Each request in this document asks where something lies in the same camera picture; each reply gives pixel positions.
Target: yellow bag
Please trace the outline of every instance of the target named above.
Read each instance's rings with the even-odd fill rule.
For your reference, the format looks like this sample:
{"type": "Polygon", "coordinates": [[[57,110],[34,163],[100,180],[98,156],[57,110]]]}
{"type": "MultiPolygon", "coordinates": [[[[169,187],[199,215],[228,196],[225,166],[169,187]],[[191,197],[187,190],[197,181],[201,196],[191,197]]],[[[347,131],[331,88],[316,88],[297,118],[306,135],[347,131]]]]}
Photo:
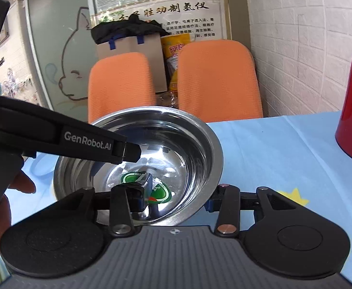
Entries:
{"type": "Polygon", "coordinates": [[[179,51],[184,45],[195,41],[195,35],[191,33],[175,34],[171,36],[164,36],[161,38],[162,51],[165,55],[171,82],[169,90],[177,92],[177,60],[179,51]]]}

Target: white brick wall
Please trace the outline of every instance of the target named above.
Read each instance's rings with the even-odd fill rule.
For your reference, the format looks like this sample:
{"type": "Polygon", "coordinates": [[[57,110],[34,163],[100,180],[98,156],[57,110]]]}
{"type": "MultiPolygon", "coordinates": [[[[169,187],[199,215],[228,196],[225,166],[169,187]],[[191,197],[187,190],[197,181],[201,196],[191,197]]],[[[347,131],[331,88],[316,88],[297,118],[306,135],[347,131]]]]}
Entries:
{"type": "Polygon", "coordinates": [[[352,0],[248,0],[265,115],[343,107],[352,59],[352,0]]]}
{"type": "Polygon", "coordinates": [[[11,68],[19,89],[15,93],[15,98],[26,100],[32,103],[38,103],[38,93],[30,68],[26,59],[25,48],[20,31],[20,19],[18,13],[18,5],[11,5],[7,14],[7,22],[9,25],[9,37],[0,45],[0,60],[4,58],[4,63],[0,66],[0,83],[2,92],[4,91],[3,83],[8,80],[7,69],[11,68]]]}

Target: gray ribbed plate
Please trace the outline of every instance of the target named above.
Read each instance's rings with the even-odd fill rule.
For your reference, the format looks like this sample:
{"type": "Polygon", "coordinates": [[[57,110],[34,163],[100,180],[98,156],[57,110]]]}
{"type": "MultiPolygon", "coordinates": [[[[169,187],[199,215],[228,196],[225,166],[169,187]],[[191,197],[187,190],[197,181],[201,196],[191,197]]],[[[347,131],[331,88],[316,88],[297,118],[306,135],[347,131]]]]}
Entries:
{"type": "Polygon", "coordinates": [[[287,279],[256,265],[235,239],[206,226],[144,226],[115,239],[89,268],[59,279],[12,276],[0,289],[352,289],[335,274],[318,280],[287,279]]]}

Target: table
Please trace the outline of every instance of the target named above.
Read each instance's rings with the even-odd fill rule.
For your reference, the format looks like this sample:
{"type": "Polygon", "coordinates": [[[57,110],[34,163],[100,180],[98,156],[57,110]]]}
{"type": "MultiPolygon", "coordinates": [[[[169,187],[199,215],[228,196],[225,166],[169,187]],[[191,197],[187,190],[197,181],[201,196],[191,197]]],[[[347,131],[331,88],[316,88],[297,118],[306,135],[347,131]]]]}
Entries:
{"type": "MultiPolygon", "coordinates": [[[[352,282],[352,159],[337,145],[334,134],[340,112],[280,116],[210,123],[224,153],[221,183],[241,191],[259,186],[292,193],[298,188],[306,207],[340,225],[351,250],[342,274],[352,282]]],[[[37,193],[8,190],[13,223],[55,201],[51,191],[57,156],[39,154],[23,171],[35,181],[37,193]]],[[[200,209],[183,225],[215,224],[217,213],[200,209]]],[[[254,223],[252,211],[241,212],[241,228],[254,223]]]]}

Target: yellow star pattern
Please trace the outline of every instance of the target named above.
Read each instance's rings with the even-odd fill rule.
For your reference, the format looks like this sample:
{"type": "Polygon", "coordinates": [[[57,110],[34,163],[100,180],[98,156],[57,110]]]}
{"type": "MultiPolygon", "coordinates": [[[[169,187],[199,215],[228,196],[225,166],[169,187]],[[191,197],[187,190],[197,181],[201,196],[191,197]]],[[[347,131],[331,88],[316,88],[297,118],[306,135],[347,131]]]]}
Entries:
{"type": "Polygon", "coordinates": [[[284,191],[278,191],[281,195],[285,196],[286,198],[289,198],[291,200],[293,200],[294,202],[300,204],[301,206],[306,206],[306,204],[309,202],[309,200],[306,199],[302,199],[300,197],[300,193],[298,188],[295,188],[294,190],[292,190],[291,193],[287,193],[284,191]]]}

